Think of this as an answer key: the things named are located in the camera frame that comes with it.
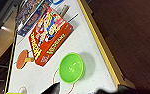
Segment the orange game box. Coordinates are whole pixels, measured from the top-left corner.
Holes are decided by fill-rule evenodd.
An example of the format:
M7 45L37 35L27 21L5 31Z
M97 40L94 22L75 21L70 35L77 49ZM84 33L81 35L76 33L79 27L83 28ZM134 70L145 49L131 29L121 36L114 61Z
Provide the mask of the orange game box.
M44 66L72 29L54 9L46 9L29 36L35 63Z

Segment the table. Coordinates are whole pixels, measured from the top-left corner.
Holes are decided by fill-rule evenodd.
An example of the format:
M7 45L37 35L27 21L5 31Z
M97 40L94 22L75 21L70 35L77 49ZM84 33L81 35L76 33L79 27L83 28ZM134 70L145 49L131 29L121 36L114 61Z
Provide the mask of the table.
M64 5L70 8L63 18L69 21L74 17L70 21L74 28L73 32L45 66L27 62L22 69L16 68L19 54L26 49L30 51L28 56L33 57L28 40L31 32L24 38L17 35L9 65L6 91L17 92L21 87L25 87L27 94L40 94L57 82L60 82L60 94L89 94L98 89L115 92L119 84L134 88L120 71L85 0L64 0L61 4L51 7L60 12ZM78 53L85 65L84 76L74 84L63 82L58 73L60 61L70 52Z

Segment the wooden floor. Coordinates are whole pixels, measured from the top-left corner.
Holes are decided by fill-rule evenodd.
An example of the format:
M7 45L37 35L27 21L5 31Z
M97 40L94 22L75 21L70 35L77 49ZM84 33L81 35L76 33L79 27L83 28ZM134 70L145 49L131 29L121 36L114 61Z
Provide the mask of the wooden floor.
M92 0L94 19L124 75L150 91L150 0Z

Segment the board game box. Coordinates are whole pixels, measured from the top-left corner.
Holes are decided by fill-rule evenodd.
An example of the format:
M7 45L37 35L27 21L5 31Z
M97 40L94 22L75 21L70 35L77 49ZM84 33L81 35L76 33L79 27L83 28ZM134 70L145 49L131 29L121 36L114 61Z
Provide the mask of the board game box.
M21 12L19 12L19 14L16 16L16 27L18 27L18 25L21 22L25 23L21 27L21 29L19 29L17 31L18 35L21 35L24 37L31 30L33 25L37 22L37 20L43 14L43 12L46 10L46 8L48 8L51 4L51 2L49 0L43 0L42 3L40 3L40 4L38 3L39 5L36 2L38 2L38 1L37 0L28 0L26 2L26 4L23 6L23 8L21 9Z
M68 37L73 26L48 7L33 28L29 42L37 65L44 66Z
M18 15L16 16L16 27L20 23L25 23L30 15L35 11L42 0L28 0L22 8L19 10Z

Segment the lime green bowl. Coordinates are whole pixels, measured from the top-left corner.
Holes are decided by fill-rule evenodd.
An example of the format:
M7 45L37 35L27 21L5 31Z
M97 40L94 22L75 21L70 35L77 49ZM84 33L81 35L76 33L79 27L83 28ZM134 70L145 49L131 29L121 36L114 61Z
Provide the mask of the lime green bowl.
M84 62L77 53L67 54L59 66L60 78L66 83L75 83L83 76Z

